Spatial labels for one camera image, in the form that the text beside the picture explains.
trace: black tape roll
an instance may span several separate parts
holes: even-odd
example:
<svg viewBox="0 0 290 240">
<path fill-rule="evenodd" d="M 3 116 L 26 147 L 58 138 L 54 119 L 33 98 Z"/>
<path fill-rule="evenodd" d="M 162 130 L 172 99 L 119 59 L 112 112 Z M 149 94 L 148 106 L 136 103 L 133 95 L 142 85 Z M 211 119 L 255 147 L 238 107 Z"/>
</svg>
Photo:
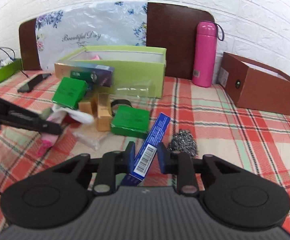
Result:
<svg viewBox="0 0 290 240">
<path fill-rule="evenodd" d="M 116 99 L 111 103 L 112 107 L 112 116 L 115 116 L 116 111 L 119 106 L 130 106 L 132 107 L 132 103 L 127 99 Z"/>
</svg>

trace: black circular disc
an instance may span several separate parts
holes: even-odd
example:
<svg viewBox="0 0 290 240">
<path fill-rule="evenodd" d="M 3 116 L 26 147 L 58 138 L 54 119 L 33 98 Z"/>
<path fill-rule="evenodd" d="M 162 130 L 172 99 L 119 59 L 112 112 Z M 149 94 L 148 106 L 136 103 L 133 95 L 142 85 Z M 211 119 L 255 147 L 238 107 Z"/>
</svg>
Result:
<svg viewBox="0 0 290 240">
<path fill-rule="evenodd" d="M 9 223 L 43 229 L 72 221 L 87 203 L 86 190 L 68 174 L 46 173 L 7 188 L 0 207 Z"/>
<path fill-rule="evenodd" d="M 290 197 L 282 187 L 237 173 L 216 180 L 205 191 L 204 203 L 216 218 L 246 229 L 282 225 L 290 210 Z"/>
</svg>

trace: red checkered cloth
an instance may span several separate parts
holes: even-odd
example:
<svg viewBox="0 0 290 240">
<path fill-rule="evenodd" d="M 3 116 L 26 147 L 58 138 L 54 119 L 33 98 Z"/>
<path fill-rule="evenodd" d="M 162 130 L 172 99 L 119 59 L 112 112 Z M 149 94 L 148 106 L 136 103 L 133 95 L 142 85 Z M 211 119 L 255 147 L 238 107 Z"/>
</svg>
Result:
<svg viewBox="0 0 290 240">
<path fill-rule="evenodd" d="M 26 77 L 18 73 L 1 83 L 0 97 L 36 112 L 52 105 L 59 82 L 54 75 L 31 93 L 18 94 L 17 88 L 25 81 Z M 283 186 L 290 195 L 290 116 L 236 108 L 219 85 L 201 88 L 189 80 L 170 77 L 165 78 L 163 97 L 150 100 L 148 106 L 151 125 L 160 112 L 171 117 L 163 139 L 165 144 L 179 129 L 188 129 L 197 142 L 199 158 L 214 154 Z M 110 135 L 105 139 L 109 143 L 102 142 L 100 150 L 95 152 L 77 142 L 71 129 L 68 127 L 42 157 L 36 156 L 41 144 L 37 132 L 11 127 L 0 130 L 0 191 L 83 152 L 100 157 L 107 151 L 125 149 L 130 140 L 136 142 L 137 149 L 142 144 L 141 139 Z M 143 184 L 166 186 L 172 182 L 171 175 L 160 173 L 155 157 Z M 0 231 L 4 226 L 0 211 Z M 290 233 L 290 213 L 283 227 Z"/>
</svg>

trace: toothpaste box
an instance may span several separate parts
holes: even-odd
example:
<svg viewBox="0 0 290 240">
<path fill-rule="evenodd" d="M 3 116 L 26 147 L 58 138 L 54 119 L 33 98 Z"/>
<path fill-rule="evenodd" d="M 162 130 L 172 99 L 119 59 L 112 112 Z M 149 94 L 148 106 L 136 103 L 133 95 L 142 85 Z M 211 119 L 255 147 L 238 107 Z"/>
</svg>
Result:
<svg viewBox="0 0 290 240">
<path fill-rule="evenodd" d="M 155 157 L 157 144 L 162 141 L 170 120 L 170 117 L 167 115 L 163 113 L 159 114 L 134 160 L 133 171 L 123 178 L 120 185 L 137 186 L 144 180 L 146 173 Z"/>
</svg>

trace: thermos lid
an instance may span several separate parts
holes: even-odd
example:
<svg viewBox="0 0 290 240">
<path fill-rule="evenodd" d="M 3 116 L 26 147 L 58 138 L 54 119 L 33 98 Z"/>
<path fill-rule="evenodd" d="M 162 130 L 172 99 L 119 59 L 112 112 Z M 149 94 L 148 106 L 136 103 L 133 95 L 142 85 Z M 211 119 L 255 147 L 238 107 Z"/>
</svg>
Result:
<svg viewBox="0 0 290 240">
<path fill-rule="evenodd" d="M 218 31 L 218 29 L 217 29 L 215 23 L 203 21 L 197 25 L 197 35 L 202 34 L 202 35 L 216 37 L 217 31 Z"/>
</svg>

